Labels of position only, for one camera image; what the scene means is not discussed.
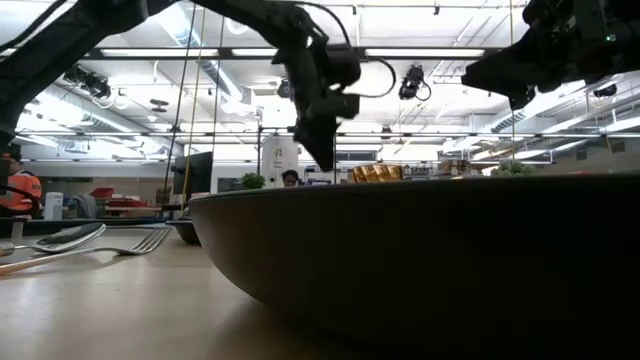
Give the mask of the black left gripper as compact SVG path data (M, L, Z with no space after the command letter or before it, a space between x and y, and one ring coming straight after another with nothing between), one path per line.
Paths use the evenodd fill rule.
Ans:
M331 170L337 119L353 119L360 110L360 96L344 92L361 77L357 51L346 43L279 49L272 64L286 72L297 112L294 140L322 171Z

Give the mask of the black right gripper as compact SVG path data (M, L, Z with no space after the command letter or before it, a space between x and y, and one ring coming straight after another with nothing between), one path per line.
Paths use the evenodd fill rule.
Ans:
M555 89L554 45L549 34L529 29L513 45L468 65L461 82L504 95L512 110L522 109L535 98L536 90Z

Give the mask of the dark round plate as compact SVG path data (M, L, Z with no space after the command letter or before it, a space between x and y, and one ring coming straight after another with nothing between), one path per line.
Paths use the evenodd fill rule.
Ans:
M191 201L219 271L398 352L640 360L640 174L303 186Z

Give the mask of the metal fork with wooden handle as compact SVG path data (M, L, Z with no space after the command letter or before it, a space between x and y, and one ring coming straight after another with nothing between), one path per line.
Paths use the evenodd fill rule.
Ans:
M113 252L119 256L138 256L146 255L155 251L160 247L171 233L170 228L157 228L150 234L146 235L139 242L133 245L131 248L117 248L117 247L95 247L82 250L70 251L61 254L40 257L36 259L25 260L17 263L11 263L8 265L0 266L0 276L8 275L11 273L19 272L25 269L66 260L81 255L89 255L98 252Z

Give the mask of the metal spoon with wooden handle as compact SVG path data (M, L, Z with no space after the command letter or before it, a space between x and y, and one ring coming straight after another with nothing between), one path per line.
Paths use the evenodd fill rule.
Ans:
M16 245L13 242L0 242L0 257L7 257L17 250L34 250L43 254L61 254L79 248L102 235L107 229L104 223L90 223L66 228L51 234L30 245Z

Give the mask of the dark cup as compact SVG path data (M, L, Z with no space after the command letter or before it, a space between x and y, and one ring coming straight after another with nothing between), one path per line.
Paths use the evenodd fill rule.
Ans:
M189 245L200 246L201 242L191 219L169 220L166 221L168 226L174 227L181 240Z

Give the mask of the black tray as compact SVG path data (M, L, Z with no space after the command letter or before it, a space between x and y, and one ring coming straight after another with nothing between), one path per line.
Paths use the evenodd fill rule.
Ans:
M23 218L0 218L0 239L10 238L15 223L23 223L23 235L45 235L55 233L62 229L82 226L92 223L104 223L107 226L143 226L153 224L164 224L164 219L158 218L109 218L109 219L63 219L63 220L42 220Z

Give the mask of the white pillar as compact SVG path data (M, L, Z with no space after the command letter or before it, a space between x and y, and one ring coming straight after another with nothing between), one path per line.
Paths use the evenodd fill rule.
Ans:
M265 179L265 187L283 187L282 174L288 170L298 171L298 144L291 137L273 135L262 142L261 148L260 174Z

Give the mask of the golden foil object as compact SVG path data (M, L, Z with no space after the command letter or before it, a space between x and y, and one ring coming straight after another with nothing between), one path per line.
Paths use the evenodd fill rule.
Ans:
M404 177L403 167L389 164L369 164L352 169L355 183L378 183L400 181Z

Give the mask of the small green plant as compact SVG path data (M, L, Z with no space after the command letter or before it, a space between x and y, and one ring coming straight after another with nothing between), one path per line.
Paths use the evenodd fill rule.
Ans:
M247 190L262 189L266 184L265 178L255 172L245 173L241 177L240 182Z

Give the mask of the bushy green plant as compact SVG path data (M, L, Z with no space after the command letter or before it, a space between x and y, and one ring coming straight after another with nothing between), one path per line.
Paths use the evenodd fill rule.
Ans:
M518 160L501 162L497 168L491 171L492 176L531 176L536 168L530 164L524 164Z

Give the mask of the black computer monitor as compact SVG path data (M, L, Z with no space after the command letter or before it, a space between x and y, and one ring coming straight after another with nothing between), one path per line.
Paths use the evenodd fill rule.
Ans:
M174 195L209 192L211 187L213 156L204 152L178 157L171 165Z

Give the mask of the red storage bins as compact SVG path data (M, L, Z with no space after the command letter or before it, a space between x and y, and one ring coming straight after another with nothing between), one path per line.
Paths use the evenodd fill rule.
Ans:
M148 202L139 196L117 194L113 187L95 188L90 192L90 195L108 207L143 208L148 205Z

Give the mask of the white tower air purifier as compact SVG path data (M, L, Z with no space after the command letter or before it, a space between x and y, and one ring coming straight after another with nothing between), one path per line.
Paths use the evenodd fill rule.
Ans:
M43 218L59 221L64 209L64 194L61 192L47 192L44 201Z

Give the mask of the person in orange jacket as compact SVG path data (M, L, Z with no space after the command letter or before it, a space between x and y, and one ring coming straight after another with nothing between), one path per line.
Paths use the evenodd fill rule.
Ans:
M0 196L0 217L31 217L33 199L38 203L42 199L42 186L39 178L23 168L19 153L5 152L0 159L9 163L7 185L18 192L7 190Z

